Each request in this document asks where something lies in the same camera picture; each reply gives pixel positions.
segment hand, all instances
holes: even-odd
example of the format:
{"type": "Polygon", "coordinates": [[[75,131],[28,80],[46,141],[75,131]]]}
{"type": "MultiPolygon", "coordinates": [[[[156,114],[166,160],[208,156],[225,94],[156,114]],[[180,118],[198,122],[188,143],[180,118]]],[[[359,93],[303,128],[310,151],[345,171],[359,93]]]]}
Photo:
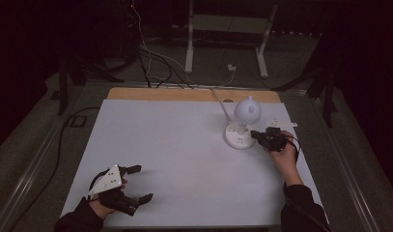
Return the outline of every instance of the hand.
{"type": "MultiPolygon", "coordinates": [[[[293,142],[293,135],[287,131],[281,131],[281,134],[285,135],[290,142],[293,142]]],[[[295,165],[295,147],[289,142],[281,152],[269,152],[275,166],[280,171],[286,180],[286,185],[303,185],[301,178],[298,174],[298,170],[295,165]]]]}
{"type": "MultiPolygon", "coordinates": [[[[126,183],[127,183],[127,180],[124,179],[124,178],[122,178],[122,186],[121,186],[121,189],[124,189],[124,188],[126,187],[126,183]]],[[[114,209],[109,209],[109,208],[107,208],[107,207],[101,205],[100,202],[99,202],[99,200],[97,200],[97,199],[98,199],[98,195],[97,195],[97,194],[95,194],[95,195],[93,196],[93,199],[94,199],[94,200],[92,200],[92,201],[89,203],[89,205],[90,205],[91,209],[93,209],[93,211],[94,211],[100,218],[105,219],[108,215],[110,215],[110,214],[112,214],[112,213],[115,212],[114,209]]]]}

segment wire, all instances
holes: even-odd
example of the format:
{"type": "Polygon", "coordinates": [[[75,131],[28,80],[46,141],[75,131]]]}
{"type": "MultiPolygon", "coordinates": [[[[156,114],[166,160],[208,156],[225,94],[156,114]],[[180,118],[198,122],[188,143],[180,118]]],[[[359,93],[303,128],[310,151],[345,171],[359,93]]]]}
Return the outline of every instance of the wire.
{"type": "Polygon", "coordinates": [[[165,65],[167,65],[167,66],[169,67],[169,71],[173,71],[173,72],[175,73],[175,75],[178,77],[178,79],[179,79],[183,84],[187,85],[187,87],[189,87],[190,89],[193,89],[192,86],[190,86],[188,83],[186,83],[186,82],[182,79],[182,77],[178,74],[178,72],[175,70],[175,68],[173,68],[173,67],[164,59],[164,57],[166,57],[166,56],[160,55],[160,54],[155,53],[155,52],[151,52],[151,54],[152,54],[153,56],[156,56],[156,57],[158,57],[159,59],[163,60],[163,63],[165,63],[165,65]]]}
{"type": "Polygon", "coordinates": [[[165,77],[165,78],[158,77],[158,76],[147,75],[147,78],[151,78],[152,80],[157,80],[157,81],[161,80],[162,82],[167,80],[167,79],[169,79],[172,76],[172,67],[167,63],[167,61],[164,60],[164,59],[160,59],[160,58],[158,58],[158,59],[153,58],[153,60],[156,60],[156,61],[158,61],[160,63],[165,64],[169,68],[169,75],[168,75],[168,77],[165,77]]]}
{"type": "Polygon", "coordinates": [[[67,121],[64,123],[64,125],[61,128],[60,131],[60,138],[59,138],[59,142],[58,142],[58,150],[57,150],[57,159],[56,159],[56,163],[55,163],[55,167],[54,170],[52,171],[51,175],[48,178],[48,181],[45,183],[45,185],[42,187],[42,189],[40,190],[40,192],[37,194],[36,197],[34,197],[34,199],[31,201],[31,203],[25,208],[25,210],[22,212],[22,214],[17,218],[17,220],[13,223],[12,227],[10,227],[10,232],[12,232],[15,227],[17,226],[17,224],[19,223],[19,221],[27,214],[27,212],[31,209],[31,207],[37,202],[37,200],[40,198],[40,196],[45,192],[46,188],[49,186],[49,184],[51,183],[52,179],[55,176],[55,173],[58,170],[58,167],[60,165],[60,158],[61,158],[61,147],[62,147],[62,137],[63,137],[63,133],[65,128],[67,127],[67,125],[69,124],[70,120],[73,119],[75,116],[77,116],[78,113],[85,111],[85,110],[90,110],[90,109],[99,109],[99,107],[87,107],[84,109],[81,109],[73,114],[71,114],[69,116],[69,118],[67,119],[67,121]]]}
{"type": "Polygon", "coordinates": [[[227,82],[226,84],[218,85],[218,86],[216,86],[216,87],[223,87],[223,86],[226,86],[226,85],[232,83],[232,82],[233,82],[233,79],[235,79],[235,72],[236,72],[236,70],[233,70],[233,71],[232,71],[232,78],[229,80],[229,82],[227,82]]]}
{"type": "Polygon", "coordinates": [[[148,69],[147,69],[147,71],[146,71],[146,73],[145,73],[145,76],[146,76],[147,78],[149,78],[149,77],[159,78],[159,77],[157,77],[157,76],[149,76],[149,71],[151,70],[151,64],[152,64],[152,57],[151,57],[151,52],[148,50],[148,48],[146,47],[146,44],[145,44],[145,40],[144,40],[144,36],[143,36],[143,34],[142,34],[142,28],[141,28],[142,17],[141,17],[141,15],[136,11],[136,8],[135,8],[135,1],[134,1],[134,0],[132,0],[132,8],[133,8],[133,11],[134,11],[134,12],[136,13],[136,15],[138,16],[138,28],[139,28],[139,33],[140,33],[140,35],[141,35],[142,44],[143,44],[143,45],[141,45],[141,46],[144,47],[144,48],[149,52],[149,55],[148,55],[148,57],[149,57],[149,63],[148,63],[148,69]]]}
{"type": "Polygon", "coordinates": [[[287,142],[290,143],[295,148],[295,162],[297,162],[298,161],[298,155],[299,155],[299,152],[301,150],[301,145],[299,144],[298,139],[296,139],[294,136],[286,136],[286,137],[292,138],[293,140],[295,140],[298,143],[298,149],[297,149],[295,144],[292,141],[290,141],[289,139],[287,139],[287,142]]]}
{"type": "Polygon", "coordinates": [[[146,70],[145,70],[144,63],[143,63],[143,61],[142,61],[141,54],[138,55],[138,59],[139,59],[139,63],[141,64],[140,66],[141,66],[141,68],[142,68],[142,72],[143,72],[144,75],[145,75],[146,82],[148,83],[148,88],[152,88],[151,82],[149,81],[149,78],[148,78],[148,76],[146,75],[146,70]]]}
{"type": "Polygon", "coordinates": [[[172,69],[173,69],[173,68],[172,68],[172,66],[169,65],[169,63],[168,63],[165,59],[163,59],[163,58],[161,58],[161,57],[156,57],[155,60],[158,61],[158,62],[160,62],[160,63],[165,64],[165,65],[169,68],[169,76],[166,77],[166,78],[162,78],[162,79],[161,79],[161,81],[159,82],[159,84],[156,86],[156,88],[158,88],[162,83],[165,83],[165,84],[166,84],[166,82],[172,77],[172,69]]]}
{"type": "MultiPolygon", "coordinates": [[[[183,67],[183,66],[181,65],[181,63],[179,63],[177,60],[175,60],[175,59],[173,59],[173,58],[171,58],[171,57],[169,57],[169,56],[159,54],[159,53],[154,52],[154,51],[150,51],[150,50],[147,50],[147,51],[148,51],[150,54],[157,55],[157,56],[160,56],[160,57],[163,57],[163,58],[166,58],[166,59],[169,59],[169,60],[173,61],[173,62],[176,63],[179,67],[181,67],[181,69],[184,71],[184,67],[183,67]]],[[[192,85],[199,86],[198,84],[195,84],[193,81],[191,81],[190,78],[189,78],[189,76],[188,76],[186,73],[184,74],[184,76],[186,76],[187,81],[189,81],[192,85]]]]}
{"type": "Polygon", "coordinates": [[[232,120],[230,119],[229,113],[227,112],[226,107],[224,106],[222,100],[219,98],[219,96],[217,96],[217,93],[214,89],[211,89],[211,91],[214,93],[214,96],[216,97],[217,101],[222,106],[224,114],[226,115],[227,122],[230,123],[232,120]]]}

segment white tabletop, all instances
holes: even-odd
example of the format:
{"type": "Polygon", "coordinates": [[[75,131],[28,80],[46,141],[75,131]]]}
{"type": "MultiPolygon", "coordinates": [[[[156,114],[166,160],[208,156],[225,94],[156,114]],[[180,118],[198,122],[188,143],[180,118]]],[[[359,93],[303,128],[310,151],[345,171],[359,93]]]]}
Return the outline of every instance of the white tabletop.
{"type": "MultiPolygon", "coordinates": [[[[265,131],[273,119],[290,121],[283,103],[260,103],[253,125],[265,131]]],[[[235,103],[225,103],[233,116],[235,103]]],[[[105,226],[192,228],[270,226],[280,223],[283,179],[257,143],[247,150],[224,140],[227,120],[218,102],[105,100],[76,172],[62,215],[88,194],[93,178],[114,164],[142,165],[125,176],[126,196],[153,193],[133,217],[117,212],[105,226]]],[[[295,135],[293,128],[284,130],[295,135]]],[[[304,184],[321,200],[300,153],[304,184]]]]}

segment wooden table edge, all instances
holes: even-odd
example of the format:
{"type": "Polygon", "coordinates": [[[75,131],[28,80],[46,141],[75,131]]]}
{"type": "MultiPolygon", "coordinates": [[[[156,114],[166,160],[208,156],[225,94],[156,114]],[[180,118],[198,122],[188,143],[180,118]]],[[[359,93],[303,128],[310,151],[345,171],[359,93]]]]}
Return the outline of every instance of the wooden table edge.
{"type": "MultiPolygon", "coordinates": [[[[252,96],[257,102],[279,103],[280,97],[274,91],[258,90],[214,90],[221,101],[239,102],[252,96]]],[[[210,89],[156,89],[156,88],[112,88],[109,100],[148,100],[148,101],[192,101],[217,102],[217,97],[210,89]]]]}

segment dark background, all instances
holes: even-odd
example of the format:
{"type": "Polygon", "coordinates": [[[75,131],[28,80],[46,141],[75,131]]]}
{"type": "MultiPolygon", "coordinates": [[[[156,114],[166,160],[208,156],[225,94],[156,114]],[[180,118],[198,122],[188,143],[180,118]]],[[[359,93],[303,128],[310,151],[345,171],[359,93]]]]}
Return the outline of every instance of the dark background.
{"type": "MultiPolygon", "coordinates": [[[[118,6],[129,4],[106,2],[111,5],[0,0],[0,145],[45,93],[43,82],[58,71],[62,42],[92,61],[101,59],[99,44],[105,39],[92,37],[93,23],[109,15],[112,24],[118,20],[118,6]],[[91,14],[97,6],[103,12],[91,14]]],[[[268,2],[261,1],[229,0],[219,8],[213,2],[201,0],[195,9],[225,15],[262,15],[261,9],[268,9],[268,2]]],[[[167,40],[172,24],[187,23],[188,5],[183,0],[138,0],[137,9],[143,23],[167,40]]],[[[106,36],[119,27],[104,24],[103,28],[109,29],[103,32],[106,36]]],[[[335,62],[335,85],[344,92],[393,185],[393,1],[280,1],[272,30],[323,34],[306,70],[335,62]]]]}

